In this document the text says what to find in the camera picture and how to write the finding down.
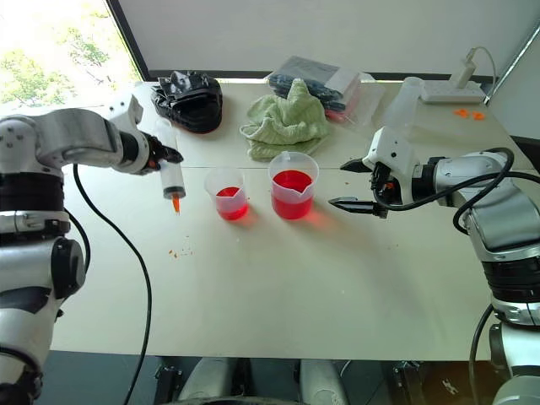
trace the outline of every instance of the orange syringe tip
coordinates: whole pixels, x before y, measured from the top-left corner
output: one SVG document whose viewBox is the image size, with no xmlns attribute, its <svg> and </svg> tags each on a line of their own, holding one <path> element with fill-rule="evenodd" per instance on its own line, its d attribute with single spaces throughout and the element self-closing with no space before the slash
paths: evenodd
<svg viewBox="0 0 540 405">
<path fill-rule="evenodd" d="M 180 213 L 180 198 L 172 197 L 172 205 L 175 208 L 175 212 Z"/>
</svg>

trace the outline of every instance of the white wall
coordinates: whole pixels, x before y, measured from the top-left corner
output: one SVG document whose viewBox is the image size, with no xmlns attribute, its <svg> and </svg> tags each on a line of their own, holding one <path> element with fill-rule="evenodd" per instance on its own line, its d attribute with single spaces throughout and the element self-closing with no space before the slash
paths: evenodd
<svg viewBox="0 0 540 405">
<path fill-rule="evenodd" d="M 499 69 L 538 0 L 120 0 L 149 70 L 272 70 L 296 54 L 366 72 L 452 73 L 475 45 Z M 477 74 L 491 75 L 478 53 Z"/>
<path fill-rule="evenodd" d="M 495 93 L 489 109 L 510 135 L 540 139 L 540 38 L 538 36 Z"/>
</svg>

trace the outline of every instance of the measuring cup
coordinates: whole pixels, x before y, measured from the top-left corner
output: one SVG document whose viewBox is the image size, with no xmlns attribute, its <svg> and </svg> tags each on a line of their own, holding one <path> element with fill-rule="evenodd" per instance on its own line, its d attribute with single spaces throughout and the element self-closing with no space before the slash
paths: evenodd
<svg viewBox="0 0 540 405">
<path fill-rule="evenodd" d="M 282 152 L 268 166 L 272 182 L 273 210 L 285 219 L 298 219 L 310 212 L 319 166 L 307 154 Z"/>
<path fill-rule="evenodd" d="M 238 169 L 218 167 L 210 170 L 204 188 L 223 219 L 235 220 L 247 212 L 244 176 Z"/>
</svg>

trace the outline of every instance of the red liquid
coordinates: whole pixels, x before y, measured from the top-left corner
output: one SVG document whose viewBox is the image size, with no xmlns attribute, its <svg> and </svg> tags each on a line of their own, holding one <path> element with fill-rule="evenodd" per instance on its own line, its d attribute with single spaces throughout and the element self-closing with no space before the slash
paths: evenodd
<svg viewBox="0 0 540 405">
<path fill-rule="evenodd" d="M 234 197 L 236 195 L 236 193 L 238 192 L 238 190 L 240 190 L 240 188 L 238 188 L 238 187 L 227 187 L 227 188 L 224 188 L 223 190 L 221 190 L 220 192 L 218 192 L 218 194 L 216 194 L 216 196 L 218 196 L 218 197 Z M 229 212 L 222 211 L 220 209 L 219 203 L 220 203 L 220 201 L 217 200 L 216 201 L 216 208 L 218 209 L 218 213 L 219 213 L 219 215 L 221 215 L 221 218 L 227 219 L 228 221 L 233 221 L 235 219 L 238 219 L 242 215 L 247 213 L 247 203 L 245 205 L 243 205 L 242 207 L 240 207 L 239 209 L 237 209 L 236 211 L 232 211 L 232 212 L 230 212 L 230 211 Z"/>
<path fill-rule="evenodd" d="M 297 192 L 303 192 L 313 180 L 306 173 L 297 170 L 285 170 L 277 173 L 273 180 L 281 187 L 291 188 Z M 278 200 L 272 195 L 273 209 L 281 218 L 298 219 L 310 212 L 313 197 L 301 202 L 300 204 L 290 204 Z"/>
</svg>

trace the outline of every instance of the white table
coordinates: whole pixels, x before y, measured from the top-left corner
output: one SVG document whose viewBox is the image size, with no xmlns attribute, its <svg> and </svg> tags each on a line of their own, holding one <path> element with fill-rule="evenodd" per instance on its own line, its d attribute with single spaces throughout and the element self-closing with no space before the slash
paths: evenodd
<svg viewBox="0 0 540 405">
<path fill-rule="evenodd" d="M 388 87 L 391 93 L 396 86 Z M 489 289 L 467 237 L 451 226 L 454 209 L 430 204 L 382 220 L 330 206 L 332 197 L 371 198 L 366 174 L 336 167 L 363 154 L 373 128 L 339 129 L 314 154 L 323 168 L 315 208 L 299 221 L 280 219 L 272 210 L 266 165 L 246 157 L 237 132 L 247 106 L 268 90 L 227 84 L 223 91 L 220 129 L 181 134 L 187 197 L 180 216 L 161 197 L 158 175 L 80 170 L 94 203 L 146 259 L 154 290 L 148 353 L 465 359 Z M 411 139 L 421 159 L 507 146 L 516 151 L 516 167 L 531 167 L 489 113 L 485 121 L 467 122 L 452 110 L 418 108 L 421 129 Z M 150 130 L 155 114 L 147 112 L 143 129 Z M 446 130 L 436 132 L 435 123 Z M 250 212 L 239 221 L 222 220 L 203 189 L 215 165 L 249 168 L 243 171 Z M 540 201 L 534 185 L 525 189 Z M 89 234 L 92 265 L 84 287 L 63 307 L 52 348 L 138 353 L 146 307 L 138 261 L 84 205 L 71 175 L 65 193 L 66 207 Z M 75 231 L 69 236 L 78 238 Z M 488 356 L 484 339 L 478 357 Z"/>
</svg>

